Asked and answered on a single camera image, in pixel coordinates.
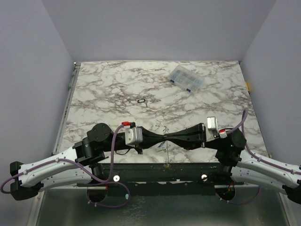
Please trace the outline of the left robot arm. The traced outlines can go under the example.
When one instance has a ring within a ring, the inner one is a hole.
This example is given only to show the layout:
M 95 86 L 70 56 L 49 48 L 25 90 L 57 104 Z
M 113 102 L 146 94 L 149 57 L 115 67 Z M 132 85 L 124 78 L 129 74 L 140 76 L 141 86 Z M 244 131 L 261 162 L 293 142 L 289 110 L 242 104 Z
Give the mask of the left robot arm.
M 114 154 L 135 149 L 142 153 L 166 137 L 123 122 L 115 131 L 105 123 L 96 124 L 87 137 L 67 150 L 41 161 L 10 164 L 12 182 L 8 192 L 16 201 L 36 196 L 51 187 L 69 184 L 106 185 L 114 181 Z

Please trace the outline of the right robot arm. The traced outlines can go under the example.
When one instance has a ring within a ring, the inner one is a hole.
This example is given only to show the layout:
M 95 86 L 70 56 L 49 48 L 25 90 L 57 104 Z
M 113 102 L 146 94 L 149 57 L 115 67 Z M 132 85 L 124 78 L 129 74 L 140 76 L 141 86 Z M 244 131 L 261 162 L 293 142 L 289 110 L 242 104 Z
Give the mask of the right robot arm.
M 251 152 L 243 129 L 218 130 L 216 126 L 206 128 L 201 123 L 168 133 L 165 138 L 186 150 L 199 147 L 216 150 L 216 159 L 226 167 L 216 172 L 216 179 L 221 184 L 232 180 L 265 186 L 287 195 L 297 204 L 301 202 L 300 166 Z

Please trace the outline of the large metal keyring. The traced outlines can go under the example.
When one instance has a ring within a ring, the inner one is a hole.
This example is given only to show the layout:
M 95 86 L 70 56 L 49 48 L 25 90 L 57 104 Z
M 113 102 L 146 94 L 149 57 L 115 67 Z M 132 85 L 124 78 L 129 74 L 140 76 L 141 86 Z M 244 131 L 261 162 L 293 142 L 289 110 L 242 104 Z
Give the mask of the large metal keyring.
M 161 143 L 158 147 L 157 147 L 157 150 L 158 149 L 161 149 L 161 148 L 165 148 L 165 153 L 167 155 L 167 160 L 165 160 L 165 164 L 171 164 L 171 160 L 170 160 L 170 157 L 169 157 L 169 147 L 170 145 L 168 144 L 168 141 L 166 140 L 165 143 Z

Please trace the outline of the key with green tag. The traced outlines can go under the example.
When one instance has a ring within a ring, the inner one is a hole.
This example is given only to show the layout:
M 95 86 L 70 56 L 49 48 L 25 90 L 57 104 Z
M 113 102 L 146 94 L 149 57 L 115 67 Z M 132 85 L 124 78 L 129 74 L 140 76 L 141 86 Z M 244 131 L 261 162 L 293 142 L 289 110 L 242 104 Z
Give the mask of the key with green tag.
M 165 152 L 165 148 L 161 148 L 161 149 L 158 149 L 156 152 L 159 153 L 159 152 Z

